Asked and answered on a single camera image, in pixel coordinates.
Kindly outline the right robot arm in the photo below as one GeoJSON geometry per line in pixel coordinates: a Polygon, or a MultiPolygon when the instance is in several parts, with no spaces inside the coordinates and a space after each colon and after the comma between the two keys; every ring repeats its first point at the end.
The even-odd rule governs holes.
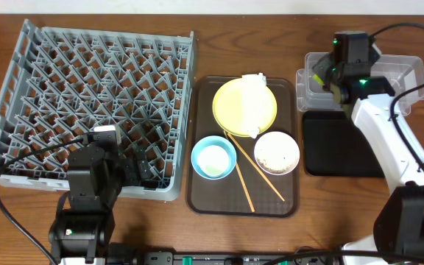
{"type": "Polygon", "coordinates": [[[371,236],[347,243],[342,264],[424,263],[424,149],[400,112],[401,93],[371,68],[381,56],[374,35],[336,32],[333,51],[312,70],[369,143],[390,198],[371,236]]]}

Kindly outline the white paper cup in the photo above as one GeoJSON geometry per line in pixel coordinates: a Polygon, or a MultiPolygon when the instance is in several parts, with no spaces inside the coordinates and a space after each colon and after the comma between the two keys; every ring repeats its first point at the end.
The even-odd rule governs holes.
{"type": "Polygon", "coordinates": [[[198,154],[197,163],[206,177],[218,178],[227,171],[229,156],[224,148],[210,145],[198,154]]]}

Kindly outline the blue bowl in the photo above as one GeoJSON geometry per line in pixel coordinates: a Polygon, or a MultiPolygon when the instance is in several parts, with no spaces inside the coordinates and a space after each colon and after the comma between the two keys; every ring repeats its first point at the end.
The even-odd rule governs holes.
{"type": "Polygon", "coordinates": [[[199,140],[191,152],[194,171],[208,180],[220,180],[235,168],[235,147],[224,137],[211,135],[199,140]]]}

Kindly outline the rice leftovers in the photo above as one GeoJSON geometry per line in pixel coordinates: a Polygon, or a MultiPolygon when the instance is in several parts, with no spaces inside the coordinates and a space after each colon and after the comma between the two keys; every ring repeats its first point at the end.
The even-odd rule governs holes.
{"type": "Polygon", "coordinates": [[[290,149],[259,148],[255,158],[258,165],[270,174],[287,174],[297,165],[297,156],[290,149]]]}

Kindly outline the green snack wrapper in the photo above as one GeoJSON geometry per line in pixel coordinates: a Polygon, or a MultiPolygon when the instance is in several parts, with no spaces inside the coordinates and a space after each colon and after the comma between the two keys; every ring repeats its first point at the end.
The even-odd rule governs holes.
{"type": "Polygon", "coordinates": [[[319,84],[319,85],[321,85],[321,86],[323,86],[324,85],[324,82],[322,81],[322,79],[320,78],[320,77],[318,77],[316,74],[314,74],[313,76],[312,76],[312,78],[319,84]]]}

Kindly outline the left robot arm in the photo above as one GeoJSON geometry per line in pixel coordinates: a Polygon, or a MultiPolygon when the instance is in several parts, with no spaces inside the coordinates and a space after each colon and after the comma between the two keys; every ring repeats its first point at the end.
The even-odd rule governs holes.
{"type": "Polygon", "coordinates": [[[113,206],[123,187],[135,186],[147,173],[142,148],[131,158],[111,144],[90,144],[68,156],[70,190],[58,201],[49,230],[56,264],[138,264],[132,247],[110,241],[113,206]]]}

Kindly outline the white napkin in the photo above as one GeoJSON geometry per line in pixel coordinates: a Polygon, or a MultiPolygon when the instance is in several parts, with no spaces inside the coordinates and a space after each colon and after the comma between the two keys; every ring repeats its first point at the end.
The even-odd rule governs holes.
{"type": "Polygon", "coordinates": [[[266,127],[266,77],[262,74],[246,74],[243,81],[244,129],[251,138],[256,138],[266,127]]]}

